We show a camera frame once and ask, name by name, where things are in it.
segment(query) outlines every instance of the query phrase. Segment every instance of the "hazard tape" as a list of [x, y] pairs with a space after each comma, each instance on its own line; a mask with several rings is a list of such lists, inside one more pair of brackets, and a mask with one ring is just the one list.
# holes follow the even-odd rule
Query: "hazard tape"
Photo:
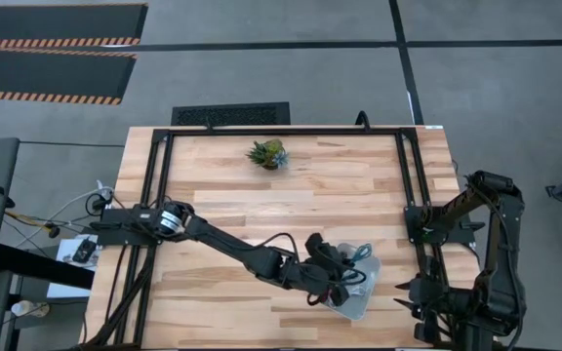
[[[98, 52], [78, 52], [67, 50], [37, 50], [37, 49], [0, 49], [0, 52], [13, 52], [21, 54], [46, 54], [46, 55], [85, 55], [98, 57], [121, 57], [137, 59], [135, 54], [128, 53], [98, 53]], [[119, 97], [95, 97], [80, 95], [61, 95], [61, 94], [38, 94], [23, 92], [0, 92], [0, 99], [19, 100], [19, 101], [43, 101], [61, 103], [89, 103], [117, 105], [121, 103]]]
[[0, 39], [0, 48], [57, 48], [137, 45], [140, 38]]
[[101, 6], [146, 6], [148, 3], [108, 3], [108, 4], [20, 4], [0, 5], [0, 7], [101, 7]]
[[61, 103], [89, 103], [117, 105], [121, 103], [118, 97], [94, 97], [61, 94], [38, 94], [38, 93], [19, 93], [19, 92], [0, 92], [0, 99], [18, 101], [43, 101]]
[[22, 54], [55, 54], [55, 55], [83, 55], [97, 57], [120, 57], [138, 59], [136, 54], [129, 53], [111, 53], [111, 52], [82, 52], [72, 50], [43, 50], [43, 49], [2, 49], [0, 52], [22, 53]]

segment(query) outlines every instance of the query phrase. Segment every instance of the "floor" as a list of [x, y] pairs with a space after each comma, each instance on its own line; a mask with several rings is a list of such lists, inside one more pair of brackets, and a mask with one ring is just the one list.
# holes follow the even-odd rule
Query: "floor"
[[[82, 1], [0, 0], [20, 3]], [[396, 40], [384, 0], [149, 3], [142, 44]], [[399, 7], [407, 41], [562, 40], [562, 1], [400, 0]], [[562, 204], [544, 191], [562, 179], [562, 47], [411, 48], [409, 56], [421, 117], [444, 126], [460, 175], [483, 169], [522, 189], [519, 274], [528, 312], [519, 345], [562, 350]], [[373, 124], [413, 124], [400, 63], [396, 48], [140, 53], [120, 106], [0, 101], [0, 137], [122, 143], [130, 126], [169, 124], [173, 106], [266, 101], [288, 101], [293, 124], [346, 124], [360, 109]], [[23, 213], [49, 215], [96, 179], [113, 184], [121, 152], [24, 144], [12, 197]], [[77, 206], [62, 217], [82, 213]], [[1, 241], [20, 237], [4, 227]], [[482, 249], [482, 233], [478, 241]], [[44, 235], [36, 242], [56, 243]], [[75, 317], [24, 331], [20, 350], [70, 346], [80, 325]]]

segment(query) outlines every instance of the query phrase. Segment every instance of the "succulent plant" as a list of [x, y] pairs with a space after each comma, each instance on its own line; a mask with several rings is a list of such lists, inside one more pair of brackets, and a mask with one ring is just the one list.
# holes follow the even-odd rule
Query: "succulent plant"
[[283, 142], [273, 139], [264, 143], [253, 142], [255, 147], [246, 154], [256, 165], [267, 170], [276, 170], [288, 164], [288, 152], [283, 148]]

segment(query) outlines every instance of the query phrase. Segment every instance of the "clear plastic container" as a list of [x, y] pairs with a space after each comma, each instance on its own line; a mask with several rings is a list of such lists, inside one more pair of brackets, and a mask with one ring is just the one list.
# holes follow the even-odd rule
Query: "clear plastic container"
[[[338, 245], [338, 251], [346, 254], [347, 257], [353, 257], [357, 248], [342, 243]], [[324, 305], [338, 312], [344, 317], [353, 321], [358, 321], [363, 318], [368, 308], [368, 301], [375, 288], [375, 283], [381, 271], [381, 260], [373, 255], [355, 262], [355, 269], [360, 270], [366, 274], [366, 281], [355, 286], [347, 286], [348, 294], [350, 297], [342, 306], [334, 306], [331, 299], [328, 299]]]

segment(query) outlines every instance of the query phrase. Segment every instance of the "black cable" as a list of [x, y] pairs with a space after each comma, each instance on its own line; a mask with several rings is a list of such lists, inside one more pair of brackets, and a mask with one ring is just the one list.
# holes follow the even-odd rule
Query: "black cable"
[[112, 299], [114, 298], [114, 291], [116, 290], [116, 281], [118, 280], [118, 275], [121, 271], [121, 263], [123, 262], [123, 256], [125, 255], [125, 249], [127, 247], [123, 245], [121, 253], [118, 255], [118, 261], [116, 262], [116, 272], [114, 273], [114, 280], [112, 280], [112, 289], [109, 292], [109, 300], [107, 301], [107, 309], [105, 310], [105, 322], [109, 318], [109, 311], [112, 309]]
[[144, 227], [144, 226], [140, 223], [140, 221], [132, 215], [132, 212], [131, 212], [129, 209], [126, 209], [125, 206], [123, 206], [123, 203], [121, 203], [121, 202], [116, 198], [116, 195], [115, 195], [115, 194], [112, 193], [111, 195], [112, 195], [112, 199], [114, 199], [114, 201], [116, 201], [116, 203], [121, 207], [121, 209], [125, 210], [125, 213], [127, 214], [127, 216], [128, 216], [135, 224], [137, 224], [137, 225], [140, 227], [140, 229], [141, 229], [142, 231], [144, 231], [144, 234], [147, 234], [147, 235], [149, 235], [150, 237], [155, 238], [155, 235], [153, 235], [153, 233], [151, 233], [150, 231], [148, 231], [148, 230], [146, 229], [146, 227]]
[[43, 256], [45, 256], [46, 258], [49, 258], [49, 259], [53, 259], [53, 258], [51, 258], [47, 253], [45, 253], [38, 245], [36, 245], [36, 243], [34, 243], [33, 241], [31, 241], [28, 236], [26, 236], [25, 234], [23, 234], [23, 233], [22, 233], [18, 228], [16, 228], [12, 223], [10, 223], [9, 221], [7, 221], [6, 218], [2, 218], [2, 220], [3, 220], [4, 223], [10, 225], [13, 229], [15, 229], [15, 230], [17, 231], [17, 233], [19, 233], [23, 238], [25, 238], [25, 239], [29, 242], [29, 244], [33, 245], [36, 249], [38, 249], [38, 251], [39, 251]]
[[[165, 198], [165, 199], [168, 199], [168, 200], [169, 200], [170, 202], [173, 202], [173, 199], [171, 199], [171, 197], [170, 197], [170, 196], [168, 196], [168, 195], [164, 195], [164, 198]], [[155, 199], [155, 200], [153, 200], [153, 202], [151, 202], [151, 203], [150, 203], [150, 204], [148, 205], [148, 207], [149, 207], [149, 208], [152, 208], [152, 207], [153, 207], [153, 205], [155, 205], [155, 204], [157, 203], [157, 201], [158, 201], [158, 200], [159, 200], [159, 199]]]
[[82, 338], [83, 343], [86, 343], [86, 338], [88, 337], [88, 326], [86, 325], [86, 313], [82, 314], [82, 323], [84, 326], [84, 338]]
[[[17, 222], [19, 222], [19, 223], [21, 223], [21, 224], [28, 225], [28, 226], [32, 226], [32, 227], [40, 227], [40, 228], [43, 228], [45, 225], [47, 225], [47, 224], [41, 225], [41, 224], [29, 223], [29, 222], [26, 222], [26, 221], [24, 221], [23, 219], [21, 219], [21, 218], [19, 218], [19, 217], [16, 217], [16, 216], [14, 216], [14, 215], [10, 215], [10, 214], [7, 214], [7, 213], [5, 213], [5, 215], [7, 215], [8, 217], [14, 219], [15, 221], [17, 221]], [[44, 221], [45, 223], [52, 223], [52, 224], [54, 224], [54, 225], [55, 225], [56, 227], [58, 227], [58, 228], [63, 228], [63, 229], [66, 229], [66, 230], [70, 230], [70, 231], [72, 231], [72, 232], [74, 232], [74, 233], [77, 233], [77, 234], [83, 234], [83, 233], [82, 233], [81, 231], [77, 230], [77, 229], [71, 228], [71, 227], [69, 226], [69, 224], [70, 224], [70, 225], [77, 225], [77, 226], [80, 226], [80, 227], [82, 227], [82, 228], [92, 229], [92, 228], [87, 227], [87, 226], [82, 225], [82, 224], [77, 224], [77, 223], [73, 223], [73, 222], [67, 222], [67, 221], [64, 221], [64, 220], [48, 220], [48, 219], [44, 219], [44, 218], [40, 218], [40, 217], [36, 217], [36, 216], [29, 216], [29, 215], [25, 215], [25, 217], [30, 218], [30, 219], [32, 219], [32, 220], [41, 220], [41, 221]]]
[[121, 145], [121, 144], [95, 144], [95, 143], [83, 143], [83, 142], [55, 142], [55, 141], [33, 141], [33, 140], [21, 140], [20, 143], [30, 144], [30, 145], [56, 145], [56, 146], [117, 147], [117, 148], [125, 147], [125, 145]]
[[448, 331], [446, 331], [445, 329], [443, 329], [443, 328], [441, 328], [441, 327], [439, 327], [439, 326], [437, 326], [437, 329], [438, 329], [441, 333], [443, 333], [444, 335], [446, 335], [446, 336], [448, 336], [448, 337], [450, 337], [450, 338], [453, 338], [452, 335], [451, 335]]
[[84, 216], [81, 216], [81, 217], [74, 218], [72, 220], [45, 219], [45, 218], [41, 218], [41, 217], [33, 216], [33, 215], [27, 215], [26, 217], [31, 218], [33, 220], [40, 220], [40, 221], [43, 221], [43, 222], [51, 222], [51, 223], [53, 223], [57, 226], [67, 227], [67, 226], [70, 226], [70, 225], [74, 225], [74, 226], [80, 227], [82, 229], [89, 229], [89, 230], [93, 229], [93, 228], [89, 227], [88, 225], [75, 223], [76, 221], [79, 221], [79, 220], [86, 219], [86, 218], [90, 217], [87, 214], [84, 215]]
[[102, 199], [102, 198], [103, 198], [99, 193], [90, 194], [90, 195], [86, 198], [86, 203], [84, 204], [84, 210], [86, 210], [86, 214], [89, 215], [89, 216], [101, 216], [101, 213], [95, 214], [95, 213], [91, 212], [91, 210], [93, 210], [92, 208], [91, 208], [91, 210], [88, 210], [88, 204], [90, 203], [90, 200], [91, 200], [94, 196], [99, 196], [99, 199]]
[[470, 251], [472, 254], [474, 254], [474, 256], [476, 257], [476, 260], [478, 261], [478, 264], [480, 265], [480, 256], [478, 255], [478, 253], [476, 252], [475, 249], [473, 249], [469, 243], [461, 243], [461, 245], [466, 248], [468, 251]]
[[[203, 234], [199, 234], [199, 235], [211, 235], [211, 234], [209, 234], [209, 233], [203, 233]], [[366, 274], [365, 274], [364, 272], [362, 272], [362, 271], [360, 271], [360, 270], [358, 270], [358, 269], [352, 268], [352, 267], [345, 266], [345, 265], [343, 265], [343, 264], [341, 264], [341, 263], [339, 263], [339, 262], [336, 262], [336, 261], [334, 261], [334, 260], [332, 260], [332, 259], [326, 257], [325, 255], [323, 255], [323, 256], [326, 257], [327, 259], [331, 260], [334, 264], [336, 264], [336, 265], [342, 267], [343, 269], [346, 269], [346, 270], [349, 270], [349, 271], [351, 271], [351, 272], [354, 272], [354, 273], [356, 273], [356, 274], [362, 276], [362, 278], [361, 278], [359, 281], [357, 281], [357, 282], [344, 282], [344, 281], [336, 282], [336, 281], [332, 281], [332, 280], [328, 280], [328, 279], [320, 279], [320, 278], [318, 278], [318, 277], [316, 277], [316, 276], [314, 276], [314, 275], [312, 275], [312, 274], [309, 274], [309, 272], [307, 272], [304, 268], [305, 268], [306, 266], [310, 266], [310, 265], [316, 266], [316, 265], [315, 265], [315, 264], [309, 264], [309, 263], [301, 263], [301, 258], [299, 257], [299, 250], [298, 250], [298, 248], [297, 248], [297, 243], [296, 243], [296, 241], [294, 240], [294, 237], [293, 237], [291, 234], [289, 234], [289, 233], [277, 233], [277, 234], [271, 236], [270, 238], [266, 239], [265, 241], [263, 241], [263, 242], [261, 242], [261, 243], [259, 243], [259, 244], [257, 244], [257, 245], [254, 245], [254, 246], [252, 246], [252, 247], [250, 247], [250, 248], [240, 248], [240, 247], [237, 247], [237, 246], [232, 245], [231, 243], [227, 242], [227, 241], [224, 240], [223, 238], [214, 237], [214, 239], [216, 239], [216, 240], [222, 242], [223, 244], [229, 246], [230, 248], [233, 248], [234, 250], [239, 250], [239, 251], [252, 251], [252, 250], [256, 250], [256, 249], [259, 249], [259, 248], [263, 247], [264, 245], [270, 243], [270, 242], [273, 241], [274, 239], [279, 238], [279, 237], [281, 237], [281, 236], [285, 236], [285, 237], [287, 237], [287, 238], [290, 239], [290, 242], [292, 243], [292, 248], [293, 248], [293, 250], [294, 250], [295, 263], [298, 265], [299, 270], [301, 271], [301, 273], [304, 274], [305, 276], [307, 276], [307, 277], [313, 279], [313, 280], [316, 281], [316, 282], [332, 284], [332, 285], [335, 285], [335, 286], [338, 286], [338, 287], [346, 287], [346, 286], [353, 286], [353, 285], [361, 284], [361, 283], [365, 282], [365, 281], [368, 279], [368, 276], [366, 276]]]
[[453, 167], [455, 168], [455, 175], [459, 174], [459, 162], [457, 162], [455, 159], [450, 159], [450, 161], [452, 161]]
[[450, 323], [448, 323], [448, 320], [446, 319], [446, 317], [442, 316], [439, 313], [435, 313], [437, 315], [437, 318], [439, 318], [444, 325], [446, 325], [446, 327], [448, 327], [448, 332], [443, 331], [442, 329], [440, 329], [441, 332], [445, 333], [448, 337], [452, 338], [451, 332], [453, 331], [453, 327], [450, 325]]
[[[78, 303], [87, 303], [87, 301], [47, 302], [47, 304], [50, 304], [50, 305], [71, 305], [71, 304], [78, 304]], [[31, 311], [29, 311], [29, 312], [27, 312], [27, 313], [25, 313], [25, 314], [23, 314], [23, 315], [21, 315], [21, 316], [16, 316], [16, 315], [15, 315], [15, 316], [12, 316], [9, 320], [0, 323], [0, 328], [2, 328], [3, 326], [7, 325], [8, 323], [10, 323], [10, 322], [12, 322], [12, 321], [14, 321], [14, 320], [16, 320], [16, 319], [18, 319], [18, 318], [27, 316], [28, 314], [30, 314], [30, 313], [32, 313], [32, 312], [34, 312], [34, 311], [37, 311], [37, 310], [41, 309], [42, 307], [43, 307], [43, 306], [41, 305], [40, 307], [34, 308], [33, 310], [31, 310]]]
[[350, 287], [350, 286], [355, 286], [355, 285], [361, 284], [361, 283], [365, 282], [365, 281], [368, 279], [368, 276], [366, 275], [366, 273], [364, 273], [364, 272], [362, 272], [362, 271], [360, 271], [360, 270], [358, 270], [358, 269], [356, 269], [356, 268], [349, 267], [349, 266], [347, 266], [347, 265], [345, 265], [345, 264], [342, 264], [342, 263], [339, 263], [339, 262], [333, 260], [332, 258], [326, 256], [325, 254], [322, 254], [322, 252], [320, 252], [320, 250], [318, 250], [318, 248], [314, 248], [314, 249], [315, 249], [316, 251], [318, 251], [324, 258], [326, 258], [327, 260], [329, 260], [330, 262], [332, 262], [333, 264], [335, 264], [337, 267], [341, 267], [341, 268], [343, 268], [343, 269], [345, 269], [345, 270], [349, 270], [349, 271], [351, 271], [351, 272], [353, 272], [353, 273], [358, 274], [358, 275], [361, 276], [361, 279], [358, 280], [358, 281], [356, 281], [356, 282], [346, 282], [344, 279], [342, 279], [341, 282], [339, 282], [339, 283], [336, 284], [336, 285], [338, 285], [338, 286], [340, 286], [340, 287], [346, 287], [346, 286], [349, 286], [349, 287]]
[[[504, 241], [506, 245], [510, 248], [510, 243], [508, 242], [508, 229], [506, 228], [506, 223], [504, 222], [504, 218], [502, 217], [501, 212], [498, 210], [496, 205], [494, 205], [494, 203], [487, 196], [485, 196], [485, 194], [483, 194], [472, 181], [470, 181], [469, 178], [467, 179], [467, 184], [472, 188], [474, 188], [478, 196], [481, 197], [481, 199], [490, 208], [490, 210], [498, 217], [502, 225], [502, 228], [504, 228]], [[517, 307], [517, 314], [518, 314], [517, 331], [515, 332], [515, 336], [511, 339], [511, 342], [508, 343], [508, 347], [506, 347], [506, 351], [512, 351], [513, 347], [515, 347], [515, 344], [517, 343], [517, 340], [519, 340], [519, 337], [522, 334], [522, 328], [524, 326], [524, 316], [522, 316], [522, 312], [521, 312], [522, 306], [520, 301], [520, 291], [517, 285], [517, 281], [515, 280], [516, 274], [515, 274], [515, 269], [513, 268], [513, 260], [511, 257], [510, 250], [506, 251], [506, 261], [508, 263], [508, 273], [511, 277], [511, 283], [513, 284], [513, 289], [515, 291], [515, 306]]]

